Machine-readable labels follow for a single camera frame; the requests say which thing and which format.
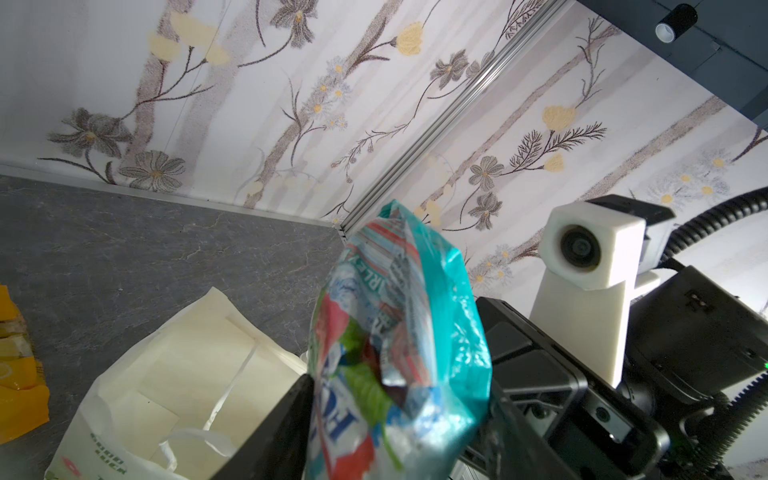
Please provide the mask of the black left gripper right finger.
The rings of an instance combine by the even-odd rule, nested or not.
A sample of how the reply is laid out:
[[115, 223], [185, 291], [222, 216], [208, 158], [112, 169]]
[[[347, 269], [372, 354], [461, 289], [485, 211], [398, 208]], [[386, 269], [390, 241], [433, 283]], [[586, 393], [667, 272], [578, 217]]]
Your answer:
[[558, 458], [505, 400], [490, 400], [486, 420], [459, 459], [488, 479], [558, 478]]

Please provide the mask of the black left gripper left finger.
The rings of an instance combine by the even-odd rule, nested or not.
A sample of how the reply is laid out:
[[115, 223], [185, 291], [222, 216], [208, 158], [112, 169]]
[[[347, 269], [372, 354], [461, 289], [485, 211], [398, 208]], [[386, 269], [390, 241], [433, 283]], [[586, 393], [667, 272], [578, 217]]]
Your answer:
[[304, 475], [314, 381], [301, 375], [213, 480], [300, 480]]

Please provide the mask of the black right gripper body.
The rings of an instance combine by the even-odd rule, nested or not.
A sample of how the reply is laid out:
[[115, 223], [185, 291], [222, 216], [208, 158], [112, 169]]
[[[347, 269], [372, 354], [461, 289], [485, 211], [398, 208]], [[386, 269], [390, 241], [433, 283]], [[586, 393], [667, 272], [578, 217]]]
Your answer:
[[670, 440], [621, 393], [506, 302], [476, 306], [492, 359], [491, 396], [513, 405], [558, 458], [557, 479], [658, 479]]

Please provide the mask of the white paper shopping bag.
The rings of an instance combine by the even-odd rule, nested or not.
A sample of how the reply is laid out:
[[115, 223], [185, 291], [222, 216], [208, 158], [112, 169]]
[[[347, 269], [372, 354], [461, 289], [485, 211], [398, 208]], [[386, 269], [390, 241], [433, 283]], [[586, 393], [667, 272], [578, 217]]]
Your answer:
[[216, 288], [93, 382], [48, 479], [210, 479], [307, 367]]

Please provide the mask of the teal mint candy bag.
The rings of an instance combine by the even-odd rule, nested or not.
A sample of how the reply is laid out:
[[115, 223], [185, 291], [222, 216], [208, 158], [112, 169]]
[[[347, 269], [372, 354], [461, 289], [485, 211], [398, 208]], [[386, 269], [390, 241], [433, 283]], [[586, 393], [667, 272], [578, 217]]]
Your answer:
[[399, 202], [351, 235], [308, 347], [309, 479], [445, 479], [492, 363], [461, 252]]

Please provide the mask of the orange snack pack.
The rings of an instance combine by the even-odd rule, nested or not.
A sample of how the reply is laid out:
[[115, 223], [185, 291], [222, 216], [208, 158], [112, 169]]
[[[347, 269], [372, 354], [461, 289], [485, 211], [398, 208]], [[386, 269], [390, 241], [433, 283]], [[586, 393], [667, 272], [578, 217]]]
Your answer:
[[49, 421], [50, 390], [34, 356], [26, 321], [1, 286], [1, 444]]

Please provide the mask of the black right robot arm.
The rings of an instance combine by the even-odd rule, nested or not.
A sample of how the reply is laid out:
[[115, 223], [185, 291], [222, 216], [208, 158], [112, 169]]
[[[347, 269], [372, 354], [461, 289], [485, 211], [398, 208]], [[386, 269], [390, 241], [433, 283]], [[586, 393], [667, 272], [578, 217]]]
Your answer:
[[767, 406], [767, 324], [677, 255], [766, 208], [762, 188], [680, 226], [618, 195], [555, 208], [530, 314], [477, 300], [493, 382], [465, 475], [727, 478], [725, 454]]

